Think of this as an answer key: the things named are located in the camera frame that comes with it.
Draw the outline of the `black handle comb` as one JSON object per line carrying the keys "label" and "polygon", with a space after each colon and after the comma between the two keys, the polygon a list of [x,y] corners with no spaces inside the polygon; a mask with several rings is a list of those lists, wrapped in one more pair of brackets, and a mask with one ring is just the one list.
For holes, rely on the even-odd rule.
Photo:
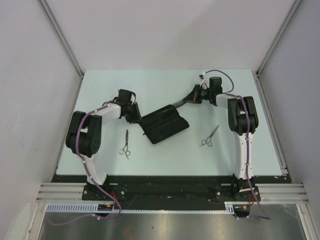
{"label": "black handle comb", "polygon": [[172,103],[171,105],[172,105],[174,108],[177,109],[177,108],[182,107],[184,104],[186,104],[185,101],[179,100],[179,101],[176,101],[176,102]]}

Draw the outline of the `black zip tool case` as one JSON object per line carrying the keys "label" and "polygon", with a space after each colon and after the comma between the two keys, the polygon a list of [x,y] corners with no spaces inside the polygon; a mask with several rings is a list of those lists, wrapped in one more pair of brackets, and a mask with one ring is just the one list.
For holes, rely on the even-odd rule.
{"label": "black zip tool case", "polygon": [[162,107],[139,120],[144,134],[155,145],[190,127],[171,104]]}

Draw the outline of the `silver scissors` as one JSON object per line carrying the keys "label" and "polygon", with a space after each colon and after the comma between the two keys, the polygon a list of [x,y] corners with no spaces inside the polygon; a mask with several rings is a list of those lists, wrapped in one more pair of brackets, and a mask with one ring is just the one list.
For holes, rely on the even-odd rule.
{"label": "silver scissors", "polygon": [[129,130],[126,130],[125,133],[125,145],[122,149],[119,150],[120,155],[125,155],[127,159],[129,159],[129,156],[131,152],[129,151]]}
{"label": "silver scissors", "polygon": [[203,139],[201,141],[201,145],[200,145],[201,147],[202,146],[208,146],[208,147],[212,147],[213,146],[212,138],[213,138],[213,135],[217,132],[219,127],[220,126],[218,125],[206,139]]}

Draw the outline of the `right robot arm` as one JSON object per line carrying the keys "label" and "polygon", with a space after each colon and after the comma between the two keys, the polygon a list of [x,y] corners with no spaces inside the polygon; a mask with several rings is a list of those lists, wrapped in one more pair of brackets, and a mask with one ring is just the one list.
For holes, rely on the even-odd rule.
{"label": "right robot arm", "polygon": [[194,86],[182,102],[201,104],[205,100],[216,107],[227,109],[228,126],[235,139],[234,184],[230,194],[237,201],[247,196],[249,200],[257,200],[251,154],[254,133],[259,125],[255,101],[251,96],[223,93],[220,77],[210,77],[209,83],[204,74],[199,78],[200,83]]}

